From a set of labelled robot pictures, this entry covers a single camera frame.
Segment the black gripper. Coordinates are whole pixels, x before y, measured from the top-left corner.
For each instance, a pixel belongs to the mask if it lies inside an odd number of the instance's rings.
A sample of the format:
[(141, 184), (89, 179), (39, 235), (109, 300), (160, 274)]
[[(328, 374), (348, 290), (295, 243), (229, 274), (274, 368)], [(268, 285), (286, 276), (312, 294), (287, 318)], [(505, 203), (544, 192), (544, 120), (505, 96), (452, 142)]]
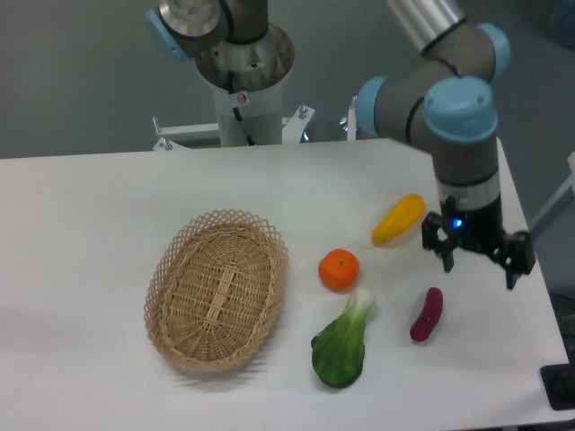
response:
[(455, 262), (457, 248), (487, 255), (505, 270), (506, 288), (512, 290), (518, 279), (535, 266), (535, 251), (528, 231), (504, 233), (501, 198), (471, 210), (456, 208), (449, 196), (440, 204), (441, 215), (429, 212), (421, 223), (422, 247), (439, 257), (446, 273)]

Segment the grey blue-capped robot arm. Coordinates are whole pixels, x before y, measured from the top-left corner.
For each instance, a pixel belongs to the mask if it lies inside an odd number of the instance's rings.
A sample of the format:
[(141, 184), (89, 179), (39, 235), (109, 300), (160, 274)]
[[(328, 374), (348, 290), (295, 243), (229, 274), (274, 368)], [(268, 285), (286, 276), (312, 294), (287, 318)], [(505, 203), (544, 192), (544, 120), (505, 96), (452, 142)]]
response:
[[(389, 8), (423, 57), (401, 79), (375, 77), (354, 102), (359, 127), (430, 154), (440, 210), (421, 226), (422, 244), (453, 267), (456, 249), (487, 256), (513, 287), (531, 272), (525, 231), (502, 225), (498, 113), (491, 81), (509, 65), (506, 35), (473, 24), (454, 1), (392, 1)], [(162, 1), (146, 23), (173, 62), (193, 61), (216, 93), (224, 146), (282, 139), (281, 102), (273, 91), (294, 64), (290, 38), (269, 20), (264, 1)]]

